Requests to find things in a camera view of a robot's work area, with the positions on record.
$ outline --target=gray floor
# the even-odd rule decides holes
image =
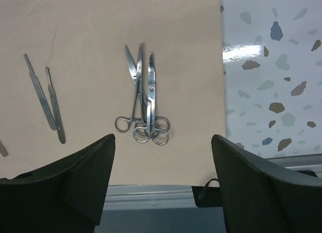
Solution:
[[[226,232],[222,208],[183,208],[103,211],[103,232]]]

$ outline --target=blue stone fleck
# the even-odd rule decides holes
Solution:
[[[283,32],[281,27],[278,25],[278,22],[274,22],[271,28],[271,38],[277,41],[280,41],[283,37]]]
[[[268,145],[273,141],[272,138],[267,137],[265,140],[262,141],[262,145]]]

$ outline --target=beige cloth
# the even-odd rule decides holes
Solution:
[[[110,185],[203,185],[216,177],[213,134],[225,134],[218,0],[0,0],[0,178],[12,178],[114,133]],[[171,122],[170,141],[137,143],[130,116],[134,86],[124,55],[144,44],[156,66],[157,115]],[[23,54],[47,99],[49,66],[66,134],[49,128]]]

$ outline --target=beige surface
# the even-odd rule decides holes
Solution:
[[[216,176],[213,134],[225,134],[218,0],[0,0],[0,178],[76,152],[114,133],[115,184],[203,185]],[[154,53],[157,114],[170,142],[139,144],[114,128],[129,116],[134,86],[124,55]],[[66,133],[49,128],[23,58],[48,98],[49,66]]]

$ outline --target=silver scissors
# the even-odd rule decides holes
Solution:
[[[134,101],[133,101],[131,116],[129,118],[124,117],[124,116],[119,116],[115,120],[115,128],[118,132],[121,132],[121,133],[127,132],[130,129],[130,125],[132,122],[135,122],[136,125],[143,125],[144,126],[146,124],[146,122],[147,122],[147,119],[146,119],[147,113],[146,112],[147,112],[147,103],[148,103],[146,95],[143,90],[143,84],[142,84],[142,58],[143,58],[142,44],[139,44],[139,51],[138,51],[138,55],[137,55],[137,66],[135,66],[135,63],[134,63],[133,57],[129,51],[129,48],[126,45],[124,46],[124,48],[125,48],[125,56],[127,59],[129,71],[130,71],[132,81],[135,86],[135,94],[134,94]],[[141,110],[141,118],[140,119],[137,119],[134,117],[137,99],[139,99],[139,101],[140,101],[140,110]],[[166,129],[162,130],[162,133],[164,131],[169,130],[170,122],[167,118],[162,117],[162,116],[157,116],[155,119],[156,120],[163,120],[167,124]],[[125,129],[121,129],[118,126],[119,121],[125,121],[127,124],[127,127]],[[139,135],[145,135],[145,132],[142,132],[142,131],[138,131],[137,133]]]
[[[59,111],[59,107],[58,107],[56,92],[52,86],[49,68],[46,67],[46,74],[47,74],[47,79],[48,79],[48,91],[49,91],[49,96],[50,96],[50,101],[51,101],[51,106],[52,106],[52,111],[53,111],[54,117],[51,114],[51,110],[49,108],[45,94],[41,88],[40,82],[39,82],[32,66],[31,66],[29,58],[26,54],[24,54],[24,58],[25,58],[25,61],[27,63],[28,69],[29,69],[29,76],[30,76],[32,84],[34,85],[34,88],[36,90],[38,99],[39,99],[42,109],[45,113],[48,124],[52,130],[57,130],[59,141],[62,144],[64,144],[66,142],[66,137],[65,137],[64,128],[62,126],[62,121],[61,121],[60,111]]]
[[[157,145],[165,145],[169,142],[169,133],[165,129],[160,129],[156,127],[155,121],[155,66],[154,66],[154,60],[153,55],[150,54],[149,56],[149,67],[148,67],[148,79],[147,79],[147,85],[148,85],[148,92],[147,92],[147,109],[146,109],[146,126],[137,126],[138,122],[135,123],[134,131],[133,131],[133,137],[137,142],[140,143],[146,143],[152,138],[153,142]],[[146,135],[146,139],[141,140],[137,137],[137,133],[140,132],[140,130],[143,130]],[[157,141],[156,140],[156,133],[162,133],[166,135],[165,141]]]

